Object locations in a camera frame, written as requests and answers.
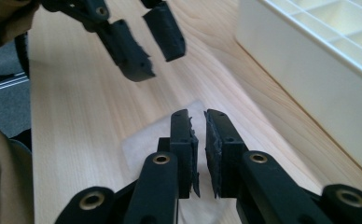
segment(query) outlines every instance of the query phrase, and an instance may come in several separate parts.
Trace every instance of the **sleeve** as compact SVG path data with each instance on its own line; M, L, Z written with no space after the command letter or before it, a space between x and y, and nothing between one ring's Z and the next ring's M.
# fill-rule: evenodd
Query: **sleeve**
M32 156L0 132L0 224L34 223Z
M37 0L0 0L0 46L31 28L38 7Z

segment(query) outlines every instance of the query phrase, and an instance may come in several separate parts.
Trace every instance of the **white plastic organizer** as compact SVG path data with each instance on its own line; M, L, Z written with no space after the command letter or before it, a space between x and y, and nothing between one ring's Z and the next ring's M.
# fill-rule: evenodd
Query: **white plastic organizer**
M236 37L362 166L362 0L241 0Z

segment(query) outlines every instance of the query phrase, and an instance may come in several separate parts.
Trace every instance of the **robotic hand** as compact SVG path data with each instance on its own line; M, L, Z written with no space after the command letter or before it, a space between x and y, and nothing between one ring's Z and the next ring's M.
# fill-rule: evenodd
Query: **robotic hand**
M186 45L171 10L161 0L142 0L151 10L144 16L146 24L166 59L166 62L185 55ZM61 11L82 22L85 29L96 33L123 75L131 81L154 77L148 55L134 41L125 20L110 24L104 0L42 0L45 9Z

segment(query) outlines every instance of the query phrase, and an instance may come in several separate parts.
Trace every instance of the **wooden table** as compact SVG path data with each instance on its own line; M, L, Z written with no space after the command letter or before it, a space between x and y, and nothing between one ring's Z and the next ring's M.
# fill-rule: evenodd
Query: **wooden table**
M238 1L169 1L188 44L187 56L172 63L164 62L139 1L106 2L111 21L124 18L151 55L157 77L131 82L96 34L62 13L37 12L30 33L36 223L53 223L85 188L117 191L132 182L122 142L193 102L227 113L250 149L272 154L302 187L362 189L361 168L237 44ZM205 166L199 172L208 173ZM180 223L240 222L234 201L203 191L193 202L228 202L223 212L182 212Z

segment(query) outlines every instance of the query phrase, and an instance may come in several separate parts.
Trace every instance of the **screw hole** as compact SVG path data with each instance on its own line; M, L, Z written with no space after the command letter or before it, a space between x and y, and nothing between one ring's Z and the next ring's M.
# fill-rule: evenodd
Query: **screw hole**
M83 210L92 210L104 202L104 195L100 191L87 193L79 202L79 207Z
M362 207L362 197L350 190L338 189L336 191L336 196L341 202L352 207Z
M108 13L107 10L103 7L98 7L96 8L96 13L101 15L101 16L106 16L106 14Z
M166 155L159 155L154 158L154 162L159 165L166 164L169 161L170 161L170 157L168 157Z
M256 163L265 163L265 162L268 161L268 158L266 158L266 156L264 156L264 155L262 155L262 154L256 153L256 154L252 154L252 155L250 156L250 160L251 160L251 161L254 161L254 162L256 162Z

